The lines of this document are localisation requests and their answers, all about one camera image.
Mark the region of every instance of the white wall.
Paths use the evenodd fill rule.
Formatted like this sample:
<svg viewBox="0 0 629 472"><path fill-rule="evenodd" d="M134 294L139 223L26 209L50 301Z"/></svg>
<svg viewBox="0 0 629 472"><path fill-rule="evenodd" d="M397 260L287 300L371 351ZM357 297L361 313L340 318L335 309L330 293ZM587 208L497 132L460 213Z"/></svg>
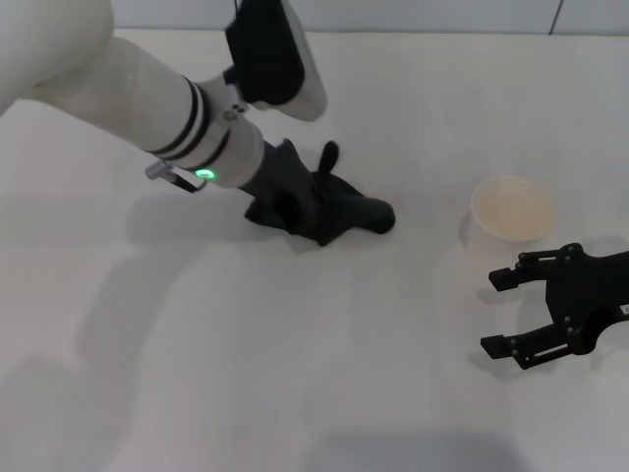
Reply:
<svg viewBox="0 0 629 472"><path fill-rule="evenodd" d="M555 32L629 34L629 0L565 0Z"/></svg>
<svg viewBox="0 0 629 472"><path fill-rule="evenodd" d="M232 0L113 0L120 27L223 29ZM559 0L293 0L308 30L548 33Z"/></svg>

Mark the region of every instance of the robotic hand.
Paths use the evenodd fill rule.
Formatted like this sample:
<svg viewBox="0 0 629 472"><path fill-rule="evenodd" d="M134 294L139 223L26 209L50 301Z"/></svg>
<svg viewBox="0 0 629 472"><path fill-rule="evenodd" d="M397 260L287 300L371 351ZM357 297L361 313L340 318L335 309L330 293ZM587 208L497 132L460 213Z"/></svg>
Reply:
<svg viewBox="0 0 629 472"><path fill-rule="evenodd" d="M14 0L0 18L0 115L18 98L47 103L152 153L146 170L195 193L211 182L255 201L246 217L325 246L353 227L386 233L392 207L331 174L328 143L311 173L293 145L266 143L248 103L313 121L327 98L287 0L243 0L226 31L233 67L194 84L112 37L110 0ZM195 186L175 169L196 174Z"/></svg>
<svg viewBox="0 0 629 472"><path fill-rule="evenodd" d="M489 274L498 292L521 283L546 281L546 304L552 324L514 336L491 336L481 346L492 359L513 357L526 370L597 347L608 327L629 321L629 253L594 258L580 244L557 251L522 253L515 269Z"/></svg>

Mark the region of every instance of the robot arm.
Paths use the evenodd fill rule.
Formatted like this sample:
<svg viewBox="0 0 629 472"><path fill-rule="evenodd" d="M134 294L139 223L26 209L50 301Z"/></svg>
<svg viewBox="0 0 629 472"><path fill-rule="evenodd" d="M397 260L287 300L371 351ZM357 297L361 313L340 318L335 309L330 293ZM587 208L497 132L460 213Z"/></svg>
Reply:
<svg viewBox="0 0 629 472"><path fill-rule="evenodd" d="M305 121L325 110L315 61L287 0L243 0L226 31L234 65L203 84L111 38L109 0L12 1L20 5L15 22L0 20L15 44L0 42L0 105L27 95L54 106L157 157L146 170L150 179L200 190L184 171L203 184L241 189L256 198L248 219L320 245L352 227L392 228L388 204L331 175L336 145L312 173L290 142L273 147L244 117L248 103Z"/></svg>
<svg viewBox="0 0 629 472"><path fill-rule="evenodd" d="M99 54L113 31L110 0L14 0L0 15L0 116L41 82Z"/></svg>

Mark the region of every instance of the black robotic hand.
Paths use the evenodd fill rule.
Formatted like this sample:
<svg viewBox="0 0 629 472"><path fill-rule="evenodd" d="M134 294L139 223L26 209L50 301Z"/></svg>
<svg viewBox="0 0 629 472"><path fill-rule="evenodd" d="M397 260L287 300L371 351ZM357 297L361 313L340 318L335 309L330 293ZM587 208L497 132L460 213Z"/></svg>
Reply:
<svg viewBox="0 0 629 472"><path fill-rule="evenodd" d="M320 246L327 246L352 228L377 234L390 231L395 225L391 205L365 197L333 175L338 157L338 144L329 142L318 171L311 172L290 141L280 147L266 145L260 172L242 188L256 197L246 218L311 239Z"/></svg>
<svg viewBox="0 0 629 472"><path fill-rule="evenodd" d="M515 336L492 336L481 346L492 359L513 357L524 370L569 354L590 354L600 334L629 321L629 252L594 258L580 244L522 253L515 269L489 274L498 292L546 280L552 324Z"/></svg>

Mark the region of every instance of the table surface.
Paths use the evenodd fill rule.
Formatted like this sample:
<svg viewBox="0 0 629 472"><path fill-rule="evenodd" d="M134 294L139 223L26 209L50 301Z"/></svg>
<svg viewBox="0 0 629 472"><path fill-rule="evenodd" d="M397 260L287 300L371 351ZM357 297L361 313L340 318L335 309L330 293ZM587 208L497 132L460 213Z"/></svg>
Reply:
<svg viewBox="0 0 629 472"><path fill-rule="evenodd" d="M121 31L193 80L215 32ZM151 158L35 103L2 119L0 470L620 470L629 325L527 372L479 341L549 321L523 250L629 249L629 39L313 34L329 109L250 116L398 215L327 249L258 228L250 198L151 183ZM516 173L554 232L490 239L469 198Z"/></svg>

